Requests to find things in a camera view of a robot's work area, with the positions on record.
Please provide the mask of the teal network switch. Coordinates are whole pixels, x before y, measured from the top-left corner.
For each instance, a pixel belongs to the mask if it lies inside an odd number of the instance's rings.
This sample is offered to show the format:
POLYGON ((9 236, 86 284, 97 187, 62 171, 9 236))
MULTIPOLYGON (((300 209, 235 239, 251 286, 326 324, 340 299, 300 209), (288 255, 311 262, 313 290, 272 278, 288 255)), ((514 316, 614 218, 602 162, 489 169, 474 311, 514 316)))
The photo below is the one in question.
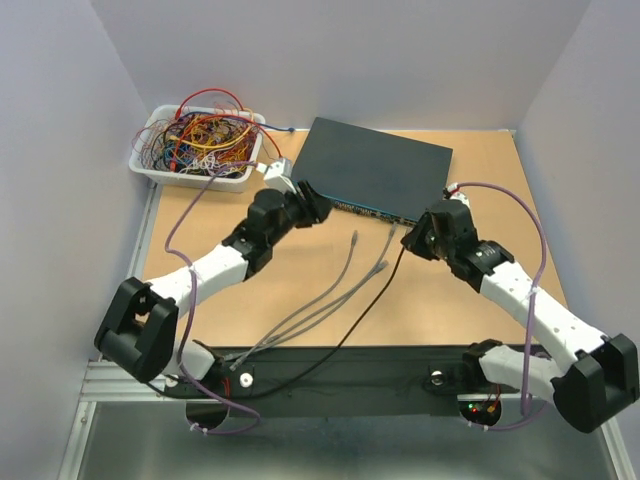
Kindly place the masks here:
POLYGON ((317 117, 291 178, 337 208, 413 223, 441 198, 452 158, 449 147, 317 117))

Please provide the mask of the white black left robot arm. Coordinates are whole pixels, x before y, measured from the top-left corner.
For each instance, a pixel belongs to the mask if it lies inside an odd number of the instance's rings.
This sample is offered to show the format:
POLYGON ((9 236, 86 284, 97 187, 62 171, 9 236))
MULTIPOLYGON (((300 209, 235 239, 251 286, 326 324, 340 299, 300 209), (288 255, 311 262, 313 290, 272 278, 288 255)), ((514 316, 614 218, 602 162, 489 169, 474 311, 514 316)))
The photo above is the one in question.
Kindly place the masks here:
POLYGON ((286 192, 258 191, 246 218, 199 260, 148 282, 124 280, 97 330, 95 347, 149 385, 172 360, 182 359, 185 344, 175 340, 181 317, 193 318, 198 301, 260 272, 287 233, 324 222, 331 209, 330 200, 307 182, 286 192))

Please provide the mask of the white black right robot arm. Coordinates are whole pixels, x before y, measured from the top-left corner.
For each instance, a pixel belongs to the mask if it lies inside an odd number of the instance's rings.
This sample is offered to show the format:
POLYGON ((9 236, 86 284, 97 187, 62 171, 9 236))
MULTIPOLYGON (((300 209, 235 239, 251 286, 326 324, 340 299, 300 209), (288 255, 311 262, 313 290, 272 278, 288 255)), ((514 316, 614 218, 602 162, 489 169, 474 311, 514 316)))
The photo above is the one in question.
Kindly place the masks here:
POLYGON ((552 404, 574 429, 591 433, 639 399, 638 350, 623 334, 608 336, 585 323, 536 285, 499 243, 482 240, 470 208, 445 199, 427 210, 402 246, 425 260, 442 260, 467 283, 525 327, 544 358, 485 340, 465 352, 463 384, 501 384, 552 404))

